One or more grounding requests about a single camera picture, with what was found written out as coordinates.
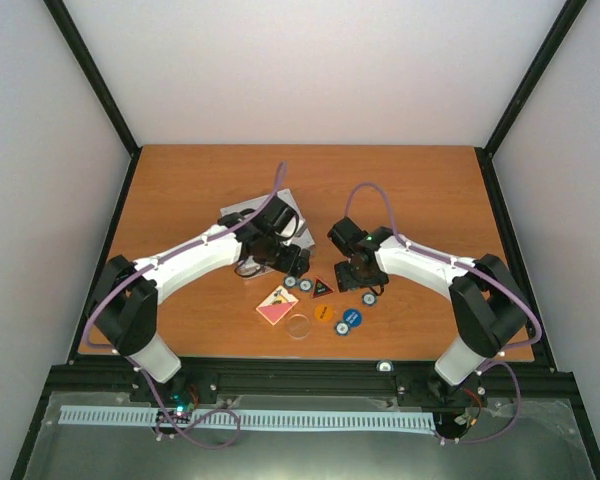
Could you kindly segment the aluminium poker case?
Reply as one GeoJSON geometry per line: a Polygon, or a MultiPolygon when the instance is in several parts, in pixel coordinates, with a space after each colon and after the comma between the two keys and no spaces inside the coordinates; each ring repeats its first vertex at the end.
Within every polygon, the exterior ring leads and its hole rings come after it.
{"type": "Polygon", "coordinates": [[[262,196],[224,207],[220,213],[219,225],[236,228],[241,251],[234,273],[243,279],[276,271],[274,262],[281,246],[298,245],[312,255],[315,242],[289,189],[272,199],[262,196]]]}

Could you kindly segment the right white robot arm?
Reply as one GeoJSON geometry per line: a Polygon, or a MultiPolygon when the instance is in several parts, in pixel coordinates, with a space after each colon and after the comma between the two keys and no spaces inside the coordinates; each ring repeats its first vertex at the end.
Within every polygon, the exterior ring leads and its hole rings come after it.
{"type": "Polygon", "coordinates": [[[372,232],[349,217],[336,222],[327,238],[345,259],[334,265],[338,290],[364,289],[373,305],[392,276],[415,282],[451,303],[457,337],[436,360],[427,389],[442,404],[467,378],[513,345],[527,322],[539,321],[497,256],[454,257],[414,243],[388,227],[372,232]]]}

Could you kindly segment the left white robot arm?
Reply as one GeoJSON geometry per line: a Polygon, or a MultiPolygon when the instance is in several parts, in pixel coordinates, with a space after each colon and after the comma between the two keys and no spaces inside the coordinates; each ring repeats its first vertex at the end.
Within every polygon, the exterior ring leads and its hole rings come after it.
{"type": "Polygon", "coordinates": [[[230,212],[197,237],[154,256],[109,260],[88,304],[83,340],[97,329],[104,350],[125,357],[152,379],[166,402],[181,400],[188,378],[181,360],[158,333],[158,307],[193,281],[244,260],[301,277],[309,270],[310,250],[294,243],[305,219],[274,194],[255,209],[230,212]]]}

